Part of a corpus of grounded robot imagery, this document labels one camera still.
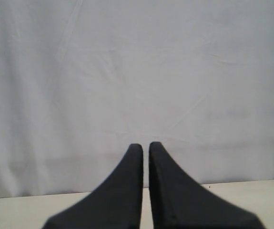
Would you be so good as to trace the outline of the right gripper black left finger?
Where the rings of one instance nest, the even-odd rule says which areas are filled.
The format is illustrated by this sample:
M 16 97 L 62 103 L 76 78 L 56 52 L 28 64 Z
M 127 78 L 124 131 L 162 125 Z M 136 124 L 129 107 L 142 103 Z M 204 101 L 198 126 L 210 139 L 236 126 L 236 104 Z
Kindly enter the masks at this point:
M 143 149 L 131 144 L 113 172 L 81 201 L 50 217 L 45 229 L 138 229 L 141 223 Z

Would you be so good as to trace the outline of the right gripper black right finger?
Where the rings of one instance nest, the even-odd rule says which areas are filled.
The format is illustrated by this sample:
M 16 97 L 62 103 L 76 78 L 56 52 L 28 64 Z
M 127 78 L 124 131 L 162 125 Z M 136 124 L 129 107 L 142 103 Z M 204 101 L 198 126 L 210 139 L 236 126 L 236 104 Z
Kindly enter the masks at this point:
M 155 229 L 263 229 L 252 212 L 202 187 L 160 142 L 149 146 L 149 192 Z

